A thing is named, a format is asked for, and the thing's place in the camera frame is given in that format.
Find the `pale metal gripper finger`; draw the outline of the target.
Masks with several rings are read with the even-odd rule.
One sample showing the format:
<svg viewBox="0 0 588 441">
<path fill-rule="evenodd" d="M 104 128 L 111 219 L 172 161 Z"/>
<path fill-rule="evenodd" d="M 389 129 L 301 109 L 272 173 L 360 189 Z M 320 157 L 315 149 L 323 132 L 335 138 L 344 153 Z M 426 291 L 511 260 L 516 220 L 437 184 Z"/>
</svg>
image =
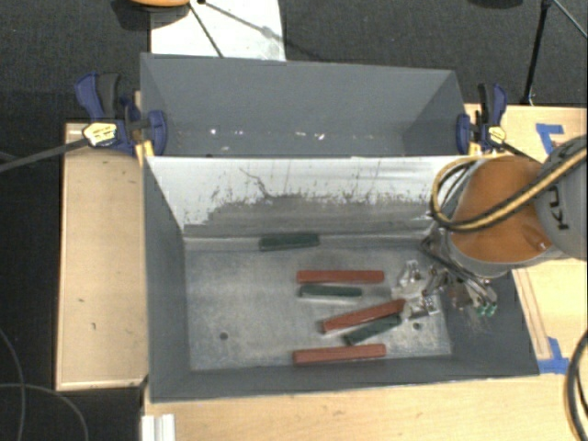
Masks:
<svg viewBox="0 0 588 441">
<path fill-rule="evenodd" d="M 420 294 L 408 300 L 409 317 L 423 318 L 440 312 L 434 294 Z"/>
<path fill-rule="evenodd" d="M 421 286 L 422 281 L 423 276 L 419 262 L 417 260 L 408 260 L 396 277 L 392 291 L 395 293 L 415 292 Z"/>
</svg>

